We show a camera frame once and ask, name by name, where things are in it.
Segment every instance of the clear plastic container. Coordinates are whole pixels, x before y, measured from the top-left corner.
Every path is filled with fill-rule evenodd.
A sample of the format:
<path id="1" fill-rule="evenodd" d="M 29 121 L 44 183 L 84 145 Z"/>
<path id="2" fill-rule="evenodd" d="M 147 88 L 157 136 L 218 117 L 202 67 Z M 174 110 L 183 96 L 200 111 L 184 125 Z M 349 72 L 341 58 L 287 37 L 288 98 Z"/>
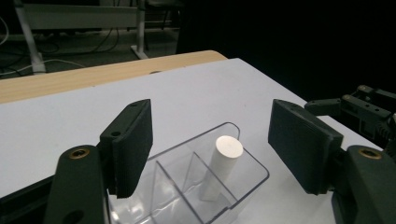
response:
<path id="1" fill-rule="evenodd" d="M 223 123 L 149 158 L 130 198 L 109 196 L 113 223 L 233 222 L 269 173 L 244 148 L 227 179 L 222 181 L 209 163 L 216 150 L 216 139 L 223 135 L 239 139 L 239 129 L 232 123 Z M 200 194 L 208 177 L 219 188 L 219 196 L 214 200 L 202 200 Z"/>

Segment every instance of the white cylinder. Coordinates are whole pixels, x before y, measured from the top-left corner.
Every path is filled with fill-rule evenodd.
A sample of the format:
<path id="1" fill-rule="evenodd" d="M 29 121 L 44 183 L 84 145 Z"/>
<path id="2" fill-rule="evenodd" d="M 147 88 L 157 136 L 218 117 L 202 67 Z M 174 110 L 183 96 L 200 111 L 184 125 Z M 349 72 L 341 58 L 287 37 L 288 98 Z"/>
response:
<path id="1" fill-rule="evenodd" d="M 243 151 L 242 144 L 234 137 L 223 135 L 216 140 L 216 148 L 209 163 L 212 172 L 206 171 L 200 188 L 201 200 L 215 201 L 219 197 L 222 188 L 220 182 L 227 180 Z"/>

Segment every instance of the white table surface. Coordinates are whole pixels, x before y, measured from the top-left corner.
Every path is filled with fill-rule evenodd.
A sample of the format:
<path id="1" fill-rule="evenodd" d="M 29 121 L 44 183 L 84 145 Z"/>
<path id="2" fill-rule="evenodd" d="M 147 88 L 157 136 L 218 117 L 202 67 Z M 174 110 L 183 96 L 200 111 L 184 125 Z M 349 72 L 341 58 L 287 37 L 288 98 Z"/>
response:
<path id="1" fill-rule="evenodd" d="M 53 175 L 59 156 L 96 145 L 129 103 L 151 99 L 155 155 L 223 122 L 270 173 L 239 223 L 334 223 L 331 194 L 308 195 L 267 142 L 273 99 L 305 101 L 239 59 L 203 63 L 0 105 L 0 197 Z M 351 145 L 379 148 L 329 117 Z"/>

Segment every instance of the white cable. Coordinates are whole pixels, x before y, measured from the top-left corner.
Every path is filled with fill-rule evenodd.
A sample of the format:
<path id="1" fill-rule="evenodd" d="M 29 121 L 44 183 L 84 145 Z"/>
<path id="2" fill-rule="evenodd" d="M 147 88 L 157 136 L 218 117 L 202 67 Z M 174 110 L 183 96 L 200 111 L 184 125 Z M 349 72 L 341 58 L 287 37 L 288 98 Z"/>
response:
<path id="1" fill-rule="evenodd" d="M 79 66 L 79 67 L 85 67 L 84 65 L 79 64 L 79 63 L 73 63 L 73 62 L 64 61 L 64 60 L 59 60 L 59 59 L 50 59 L 50 60 L 44 61 L 43 63 L 50 63 L 50 62 L 71 63 L 71 64 L 77 65 L 77 66 Z M 14 74 L 14 73 L 19 73 L 20 71 L 23 71 L 23 70 L 28 69 L 28 68 L 30 68 L 30 67 L 32 67 L 32 65 L 29 65 L 29 66 L 20 68 L 20 69 L 18 69 L 18 70 L 16 70 L 16 71 L 13 71 L 13 72 L 1 73 L 0 76 L 10 75 L 10 74 Z"/>
<path id="2" fill-rule="evenodd" d="M 8 26 L 7 26 L 6 22 L 3 20 L 3 18 L 0 17 L 0 20 L 3 22 L 4 27 L 6 27 L 6 37 L 4 37 L 4 39 L 0 43 L 0 45 L 2 45 L 8 40 L 9 30 L 8 30 Z"/>

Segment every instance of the table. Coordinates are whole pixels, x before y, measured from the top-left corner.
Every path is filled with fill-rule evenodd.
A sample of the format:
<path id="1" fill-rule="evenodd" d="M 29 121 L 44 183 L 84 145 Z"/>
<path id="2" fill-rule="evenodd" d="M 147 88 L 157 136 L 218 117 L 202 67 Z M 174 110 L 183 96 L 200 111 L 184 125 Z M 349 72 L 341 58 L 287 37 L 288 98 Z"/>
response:
<path id="1" fill-rule="evenodd" d="M 143 76 L 155 71 L 162 72 Z M 244 147 L 269 170 L 233 224 L 334 223 L 332 195 L 306 194 L 267 142 L 273 99 L 305 101 L 240 59 L 194 52 L 2 80 L 0 91 L 0 197 L 52 175 L 62 152 L 97 144 L 126 105 L 151 99 L 150 155 L 232 122 Z M 330 117 L 320 118 L 344 135 L 342 148 L 378 148 Z"/>

